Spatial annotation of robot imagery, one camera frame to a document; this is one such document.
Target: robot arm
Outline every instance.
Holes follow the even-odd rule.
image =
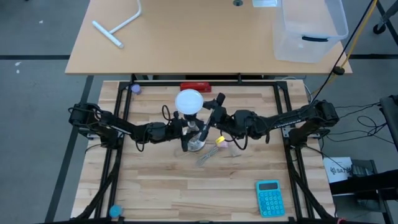
[[[173,113],[174,117],[170,118],[166,106],[163,109],[166,108],[169,114],[169,118],[164,116],[168,121],[167,124],[153,122],[134,125],[90,103],[76,104],[70,108],[72,111],[69,123],[79,127],[80,133],[86,137],[88,133],[97,134],[101,138],[103,147],[117,148],[120,144],[120,135],[127,134],[138,144],[147,142],[156,144],[181,139],[182,149],[186,152],[189,139],[201,133],[199,141],[204,141],[211,127],[230,134],[234,140],[248,137],[259,139],[267,136],[266,142],[269,142],[269,131],[306,121],[300,128],[294,128],[289,132],[289,144],[297,147],[307,142],[308,135],[319,128],[332,127],[339,120],[333,105],[326,101],[315,101],[297,110],[263,117],[249,110],[237,110],[230,116],[226,113],[226,108],[222,107],[224,99],[224,94],[220,93],[217,99],[204,102],[203,107],[212,110],[208,121],[204,123],[196,119],[196,116],[191,116],[190,121],[195,122],[199,131],[190,131],[187,134],[183,133],[183,128],[188,126],[188,121],[178,118],[177,111]]]
[[[271,117],[258,116],[255,112],[249,110],[237,110],[235,114],[229,116],[226,113],[226,109],[221,106],[223,100],[219,100],[224,98],[225,96],[220,93],[217,100],[204,103],[203,107],[213,111],[202,131],[200,136],[201,141],[207,137],[209,129],[207,126],[212,126],[230,134],[233,139],[242,139],[245,137],[259,139],[262,136],[267,136],[266,143],[268,143],[269,131],[306,121],[300,128],[294,128],[289,132],[289,144],[300,146],[307,142],[307,137],[310,134],[318,131],[320,128],[332,127],[339,120],[333,105],[326,101],[315,101],[300,109]]]
[[[199,131],[183,133],[183,127],[187,126],[187,121],[178,118],[178,112],[174,112],[174,117],[166,118],[167,124],[153,122],[143,125],[134,125],[113,115],[109,111],[103,111],[98,105],[92,103],[75,104],[70,108],[69,123],[79,127],[79,133],[88,137],[88,134],[96,134],[101,138],[101,146],[111,149],[118,148],[121,134],[127,134],[138,144],[160,143],[181,139],[183,151],[187,151],[187,142]],[[203,122],[195,118],[196,125],[201,129]]]

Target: black handle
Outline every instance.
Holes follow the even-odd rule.
[[[216,99],[216,102],[218,103],[218,106],[222,106],[225,100],[225,95],[222,93],[219,93]]]
[[[200,136],[199,136],[199,141],[201,141],[201,142],[205,141],[208,134],[209,134],[209,127],[207,125],[205,125],[201,131]]]
[[[303,36],[301,39],[306,40],[306,41],[312,41],[312,42],[328,42],[329,41],[327,38],[316,38],[316,37],[306,37],[306,36]]]

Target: small blue ball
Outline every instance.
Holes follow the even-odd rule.
[[[112,218],[117,218],[122,214],[122,206],[120,205],[113,205],[111,209],[109,209],[109,215]]]

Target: wooden table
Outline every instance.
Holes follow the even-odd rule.
[[[343,50],[338,43],[319,63],[276,60],[275,9],[246,0],[142,0],[142,15],[115,33],[124,49],[91,24],[111,30],[136,11],[135,0],[91,0],[66,73],[324,75]]]
[[[118,84],[103,83],[98,102],[101,109],[113,111]],[[293,109],[307,104],[301,80],[288,81],[288,86]],[[179,87],[176,86],[142,87],[142,94],[132,97],[128,121],[134,124],[164,122],[161,107],[166,104],[171,113],[175,111],[174,98],[178,92]],[[214,86],[212,93],[203,96],[205,100],[211,100],[219,92],[226,95],[223,106],[228,114],[241,109],[253,110],[261,116],[277,114],[272,87]],[[209,115],[210,112],[203,109],[198,117],[207,119]],[[219,135],[218,130],[211,129],[200,154],[206,152]],[[98,143],[90,141],[89,146]],[[316,140],[309,139],[308,145],[319,149]],[[72,217],[82,212],[97,192],[105,152],[106,149],[97,147],[86,153]],[[145,151],[138,152],[134,142],[126,138],[115,204],[124,207],[123,216],[127,220],[265,221],[258,211],[254,183],[257,180],[278,179],[286,214],[266,221],[287,220],[287,217],[294,216],[280,130],[271,131],[269,144],[265,144],[264,138],[257,141],[250,139],[248,148],[240,153],[239,157],[231,157],[227,150],[222,150],[208,159],[204,167],[196,167],[198,155],[185,155],[179,140],[146,144]],[[333,214],[335,206],[321,155],[308,149],[303,149],[302,154],[310,190]],[[109,189],[103,204],[104,212],[108,194]],[[300,194],[300,198],[305,215],[303,195]]]

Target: calculator display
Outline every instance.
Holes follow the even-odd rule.
[[[275,190],[278,189],[277,183],[259,184],[260,190]]]

